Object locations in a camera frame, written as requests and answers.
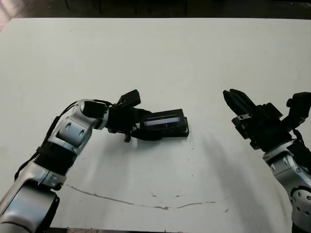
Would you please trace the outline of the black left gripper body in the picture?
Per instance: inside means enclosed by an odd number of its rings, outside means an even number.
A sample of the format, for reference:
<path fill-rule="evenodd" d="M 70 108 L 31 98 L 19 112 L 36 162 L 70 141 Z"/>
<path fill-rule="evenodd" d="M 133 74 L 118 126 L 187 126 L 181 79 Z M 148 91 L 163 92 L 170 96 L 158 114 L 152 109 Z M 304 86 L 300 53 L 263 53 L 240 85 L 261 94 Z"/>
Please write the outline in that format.
<path fill-rule="evenodd" d="M 106 128 L 109 133 L 122 133 L 125 135 L 125 142 L 131 141 L 132 128 L 139 123 L 138 108 L 110 107 Z"/>

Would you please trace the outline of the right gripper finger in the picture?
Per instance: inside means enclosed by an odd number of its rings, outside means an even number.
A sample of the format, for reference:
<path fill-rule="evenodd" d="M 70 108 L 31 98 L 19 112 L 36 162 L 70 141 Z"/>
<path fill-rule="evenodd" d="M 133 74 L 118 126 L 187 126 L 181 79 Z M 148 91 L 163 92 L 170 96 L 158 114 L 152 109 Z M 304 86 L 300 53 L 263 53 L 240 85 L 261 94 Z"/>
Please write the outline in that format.
<path fill-rule="evenodd" d="M 256 105 L 242 91 L 230 89 L 231 93 L 231 110 L 235 114 L 250 114 L 254 111 Z"/>
<path fill-rule="evenodd" d="M 228 107 L 238 116 L 246 114 L 243 92 L 235 89 L 224 90 L 223 96 Z"/>

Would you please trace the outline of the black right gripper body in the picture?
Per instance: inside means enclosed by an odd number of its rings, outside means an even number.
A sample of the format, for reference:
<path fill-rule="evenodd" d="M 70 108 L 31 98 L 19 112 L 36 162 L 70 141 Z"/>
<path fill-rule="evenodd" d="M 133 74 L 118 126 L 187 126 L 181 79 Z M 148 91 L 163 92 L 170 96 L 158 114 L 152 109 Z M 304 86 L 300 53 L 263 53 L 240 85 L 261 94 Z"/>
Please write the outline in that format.
<path fill-rule="evenodd" d="M 236 130 L 251 140 L 250 146 L 255 150 L 270 151 L 292 139 L 280 120 L 282 113 L 271 103 L 232 110 L 237 115 L 232 119 Z"/>

